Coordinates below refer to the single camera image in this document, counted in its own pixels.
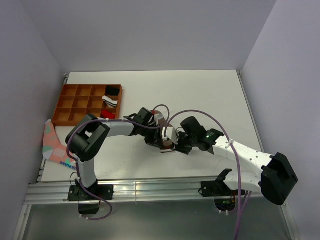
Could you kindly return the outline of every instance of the cable tie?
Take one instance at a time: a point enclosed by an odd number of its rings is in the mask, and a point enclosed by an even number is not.
[[[230,147],[230,145],[233,144],[234,142],[235,142],[235,140],[230,138],[228,146],[226,147],[226,149],[228,149]]]

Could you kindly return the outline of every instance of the white table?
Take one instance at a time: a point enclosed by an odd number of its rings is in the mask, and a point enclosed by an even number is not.
[[[73,72],[67,83],[121,84],[120,117],[137,113],[142,107],[152,110],[158,104],[166,104],[172,116],[186,109],[202,110],[220,121],[232,139],[261,151],[235,70]],[[167,116],[164,108],[159,110]],[[219,130],[211,119],[198,113],[182,114],[171,124],[177,128],[189,116],[195,116],[207,130]],[[64,145],[72,129],[56,127]],[[159,149],[146,145],[141,136],[107,138],[95,158],[95,173],[101,180],[217,176],[226,168],[237,170],[237,165],[198,149],[193,149],[190,155],[160,154]],[[68,181],[72,172],[48,160],[42,181]]]

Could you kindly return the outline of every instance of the black and white object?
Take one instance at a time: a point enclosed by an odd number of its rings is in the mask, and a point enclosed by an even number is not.
[[[102,100],[108,105],[109,108],[116,108],[118,105],[118,100],[112,100],[108,96],[103,96]]]

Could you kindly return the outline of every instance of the gray wall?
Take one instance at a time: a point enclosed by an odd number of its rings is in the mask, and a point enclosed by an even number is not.
[[[0,1],[0,238],[11,239],[63,75],[18,0]]]
[[[242,69],[276,0],[20,0],[66,72]]]
[[[242,79],[265,150],[288,156],[289,197],[304,240],[320,236],[320,1],[278,0]]]

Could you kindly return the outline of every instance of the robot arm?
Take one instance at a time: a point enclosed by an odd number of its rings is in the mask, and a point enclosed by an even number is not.
[[[154,113],[142,108],[138,114],[133,114],[127,119],[143,126],[156,126],[159,119],[155,119]],[[97,119],[88,114],[67,136],[66,142],[80,125]],[[80,129],[70,143],[70,150],[78,157],[78,171],[84,187],[91,193],[97,194],[98,180],[95,175],[94,157],[98,154],[104,140],[113,136],[144,137],[146,144],[165,149],[170,144],[173,151],[189,154],[193,147],[201,151],[219,155],[235,161],[236,157],[230,147],[230,143],[224,134],[216,129],[205,130],[195,117],[188,117],[181,123],[184,132],[176,131],[173,127],[164,135],[164,129],[146,129],[129,122],[95,122]],[[241,174],[241,188],[246,191],[262,193],[269,201],[276,205],[282,205],[289,193],[298,182],[298,178],[292,169],[286,156],[281,153],[270,155],[253,150],[238,142],[233,142],[240,163],[252,171]],[[234,191],[238,189],[237,172],[231,169],[224,170],[217,178],[220,188]]]

